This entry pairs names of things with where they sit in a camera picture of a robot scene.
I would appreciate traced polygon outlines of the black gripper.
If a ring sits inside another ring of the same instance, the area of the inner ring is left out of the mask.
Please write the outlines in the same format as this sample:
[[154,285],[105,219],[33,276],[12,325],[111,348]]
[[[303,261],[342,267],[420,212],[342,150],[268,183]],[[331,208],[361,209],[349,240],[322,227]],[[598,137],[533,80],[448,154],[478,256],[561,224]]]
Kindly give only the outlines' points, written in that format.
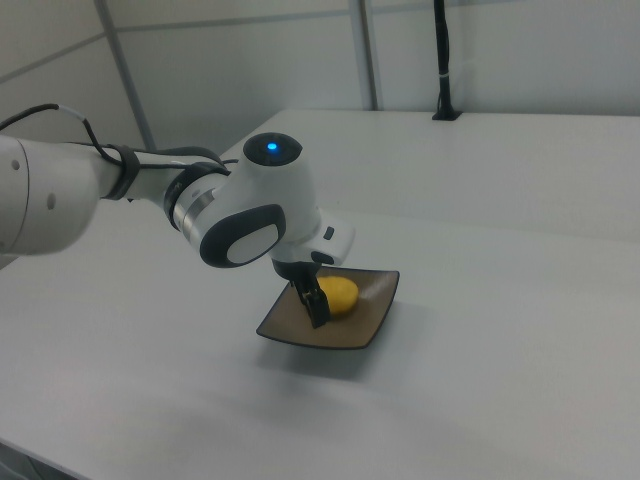
[[317,280],[318,264],[313,262],[284,262],[273,259],[272,265],[276,274],[290,282],[296,290],[314,329],[324,326],[331,320],[327,296]]

